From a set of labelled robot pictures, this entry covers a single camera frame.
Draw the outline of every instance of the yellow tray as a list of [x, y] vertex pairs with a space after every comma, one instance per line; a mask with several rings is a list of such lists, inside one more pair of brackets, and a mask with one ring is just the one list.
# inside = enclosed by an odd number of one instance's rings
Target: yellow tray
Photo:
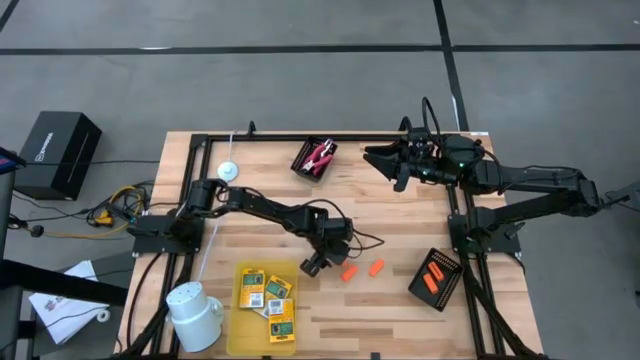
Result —
[[289, 297], [294, 303], [294, 319], [298, 308], [298, 264], [291, 261], [250, 260], [236, 264], [233, 276], [233, 298], [231, 302], [231, 321], [227, 335], [227, 353], [233, 356], [279, 355], [291, 356], [296, 352], [296, 342], [272, 344], [269, 342], [269, 322], [252, 309], [238, 306], [242, 269], [262, 269], [267, 279], [276, 275], [293, 285]]

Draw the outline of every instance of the wooden tabletop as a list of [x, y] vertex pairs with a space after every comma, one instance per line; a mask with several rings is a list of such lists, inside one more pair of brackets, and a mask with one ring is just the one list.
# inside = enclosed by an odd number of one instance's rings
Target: wooden tabletop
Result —
[[[178, 201], [182, 185], [190, 132], [169, 132], [165, 142], [152, 203]], [[486, 134], [473, 134], [491, 149]], [[338, 152], [324, 179], [311, 183], [289, 169], [299, 142], [234, 142], [231, 157], [240, 168], [232, 185], [251, 186], [272, 200], [300, 204], [311, 198], [327, 198], [342, 208], [362, 232], [386, 240], [382, 247], [365, 251], [357, 260], [359, 273], [348, 283], [340, 279], [340, 267], [321, 270], [317, 277], [299, 275], [296, 314], [296, 357], [370, 358], [379, 352], [391, 358], [475, 358], [471, 326], [462, 281], [444, 312], [438, 312], [407, 291], [413, 275], [430, 248], [440, 249], [457, 259], [451, 249], [446, 218], [450, 214], [443, 186], [420, 184], [410, 180], [406, 191], [396, 193], [377, 170], [362, 159], [365, 142], [340, 142]], [[198, 178], [198, 155], [194, 179]], [[211, 156], [209, 177], [217, 177], [217, 166], [228, 160], [229, 144], [216, 143]], [[497, 195], [477, 196], [477, 206], [505, 204]], [[164, 213], [168, 208], [154, 208]], [[337, 216], [329, 209], [332, 216]], [[209, 240], [215, 220], [207, 220], [203, 247]], [[225, 305], [223, 335], [208, 350], [184, 358], [225, 358], [226, 331], [232, 297], [234, 264], [251, 259], [289, 259], [302, 262], [313, 250], [305, 241], [285, 232], [281, 226], [246, 214], [228, 214], [221, 218], [202, 278], [205, 292]], [[125, 307], [128, 314], [133, 289], [153, 255], [137, 259]], [[202, 252], [196, 256], [192, 279], [198, 276]], [[377, 277], [367, 274], [375, 259], [384, 259], [385, 267]], [[163, 255], [145, 280], [137, 301], [132, 326], [133, 338], [156, 311], [165, 272]], [[488, 257], [498, 308], [524, 343], [542, 351], [523, 271], [505, 255]], [[176, 267], [176, 276], [181, 262]], [[493, 351], [488, 320], [478, 304], [483, 322], [487, 351]], [[165, 326], [162, 349], [169, 348], [170, 325]], [[119, 337], [125, 342], [127, 319], [123, 318]]]

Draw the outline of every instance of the white mug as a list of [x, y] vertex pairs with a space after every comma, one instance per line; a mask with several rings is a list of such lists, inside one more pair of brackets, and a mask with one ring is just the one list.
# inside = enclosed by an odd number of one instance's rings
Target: white mug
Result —
[[205, 295], [200, 282], [176, 287], [166, 300], [171, 322], [186, 352], [202, 351], [218, 340], [224, 308], [220, 300]]

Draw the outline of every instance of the papers on floor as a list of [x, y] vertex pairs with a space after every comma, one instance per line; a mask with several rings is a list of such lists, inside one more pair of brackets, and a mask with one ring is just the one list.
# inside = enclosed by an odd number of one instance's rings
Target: papers on floor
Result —
[[[67, 270], [65, 274], [98, 281], [89, 260], [82, 261]], [[106, 304], [40, 293], [31, 295], [29, 300], [56, 344], [64, 344], [93, 320], [102, 309], [108, 307]]]

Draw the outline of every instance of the pliers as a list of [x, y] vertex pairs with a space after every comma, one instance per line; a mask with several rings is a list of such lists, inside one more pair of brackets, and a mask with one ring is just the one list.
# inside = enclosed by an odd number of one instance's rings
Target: pliers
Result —
[[304, 161], [304, 165], [302, 165], [302, 170], [304, 171], [312, 171], [314, 176], [318, 176], [322, 168], [329, 164], [333, 159], [332, 154], [328, 154], [329, 150], [331, 150], [331, 145], [333, 145], [333, 140], [327, 139], [324, 143], [318, 145], [311, 155], [307, 157]]

